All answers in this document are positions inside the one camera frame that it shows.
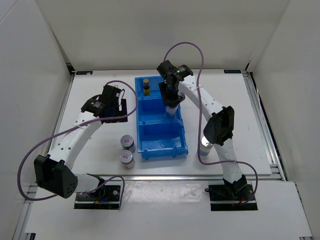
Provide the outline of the aluminium table frame rail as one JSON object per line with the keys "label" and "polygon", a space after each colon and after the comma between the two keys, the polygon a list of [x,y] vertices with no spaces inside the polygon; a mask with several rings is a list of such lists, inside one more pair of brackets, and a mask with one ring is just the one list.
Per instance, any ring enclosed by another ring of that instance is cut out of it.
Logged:
{"label": "aluminium table frame rail", "polygon": [[220,103],[237,110],[240,122],[233,144],[237,157],[258,171],[256,211],[211,211],[205,189],[221,180],[222,169],[198,162],[198,109],[186,100],[181,113],[187,156],[145,161],[135,154],[135,166],[126,169],[119,161],[120,137],[136,134],[136,118],[106,124],[82,150],[73,170],[106,178],[123,176],[121,208],[74,209],[74,197],[29,203],[26,236],[34,240],[310,240],[296,185],[283,178],[268,133],[260,127],[247,79],[244,73],[205,70],[200,81]]}

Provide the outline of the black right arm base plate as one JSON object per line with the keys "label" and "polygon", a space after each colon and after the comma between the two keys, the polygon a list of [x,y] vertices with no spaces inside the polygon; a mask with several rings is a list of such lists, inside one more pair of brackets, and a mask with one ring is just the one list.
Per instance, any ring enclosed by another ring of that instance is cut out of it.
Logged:
{"label": "black right arm base plate", "polygon": [[209,185],[204,189],[209,194],[210,210],[212,212],[226,211],[257,211],[258,205],[255,197],[253,186],[247,184],[239,193],[233,193],[225,185]]}

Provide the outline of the blue label shaker silver lid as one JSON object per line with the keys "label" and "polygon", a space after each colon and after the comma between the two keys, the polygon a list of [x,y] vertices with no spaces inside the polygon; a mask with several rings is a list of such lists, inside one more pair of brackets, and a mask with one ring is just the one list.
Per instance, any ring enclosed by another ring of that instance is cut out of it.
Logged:
{"label": "blue label shaker silver lid", "polygon": [[174,106],[174,107],[167,105],[165,107],[164,117],[166,119],[174,119],[176,117],[177,110],[178,110],[178,105]]}

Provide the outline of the red label spice jar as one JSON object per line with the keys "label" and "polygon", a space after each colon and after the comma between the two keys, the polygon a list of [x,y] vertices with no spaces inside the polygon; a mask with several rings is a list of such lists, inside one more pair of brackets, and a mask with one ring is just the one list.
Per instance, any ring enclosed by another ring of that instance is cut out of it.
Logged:
{"label": "red label spice jar", "polygon": [[121,137],[120,144],[124,150],[128,150],[131,153],[134,153],[136,150],[134,138],[129,134],[123,135]]}
{"label": "red label spice jar", "polygon": [[129,150],[123,150],[119,159],[120,162],[128,169],[132,169],[135,166],[133,153]]}

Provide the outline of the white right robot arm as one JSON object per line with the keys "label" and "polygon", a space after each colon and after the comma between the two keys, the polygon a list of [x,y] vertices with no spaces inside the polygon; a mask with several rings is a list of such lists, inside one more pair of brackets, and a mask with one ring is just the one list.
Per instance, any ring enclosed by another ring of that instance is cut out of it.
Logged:
{"label": "white right robot arm", "polygon": [[224,193],[230,200],[238,199],[247,185],[233,148],[235,111],[217,102],[205,89],[198,87],[192,70],[186,65],[175,67],[169,60],[156,69],[164,79],[159,83],[165,116],[172,118],[178,105],[188,97],[199,109],[207,123],[203,134],[215,148],[223,171]]}

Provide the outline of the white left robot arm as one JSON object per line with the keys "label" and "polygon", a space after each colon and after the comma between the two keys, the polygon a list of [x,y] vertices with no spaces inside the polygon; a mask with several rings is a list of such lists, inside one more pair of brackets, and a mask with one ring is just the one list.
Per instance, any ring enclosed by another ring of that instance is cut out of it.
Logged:
{"label": "white left robot arm", "polygon": [[106,84],[101,94],[88,99],[81,107],[75,129],[66,133],[45,156],[34,160],[37,186],[62,198],[73,193],[88,194],[93,200],[104,198],[104,179],[94,174],[74,174],[72,168],[87,141],[103,123],[117,123],[127,114],[121,89]]}

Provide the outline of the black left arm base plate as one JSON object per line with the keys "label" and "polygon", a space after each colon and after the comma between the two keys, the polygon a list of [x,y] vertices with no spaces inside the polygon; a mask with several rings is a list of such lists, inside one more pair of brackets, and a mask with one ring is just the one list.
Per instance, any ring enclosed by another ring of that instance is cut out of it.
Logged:
{"label": "black left arm base plate", "polygon": [[95,193],[77,193],[73,208],[76,210],[119,210],[122,189],[121,181],[111,181]]}

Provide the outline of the blue bin near compartment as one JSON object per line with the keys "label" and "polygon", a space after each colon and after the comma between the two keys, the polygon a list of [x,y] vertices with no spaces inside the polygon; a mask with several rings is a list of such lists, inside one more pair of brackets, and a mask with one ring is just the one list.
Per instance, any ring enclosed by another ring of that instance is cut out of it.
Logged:
{"label": "blue bin near compartment", "polygon": [[176,158],[189,153],[184,124],[180,120],[141,122],[136,126],[137,150],[145,160]]}

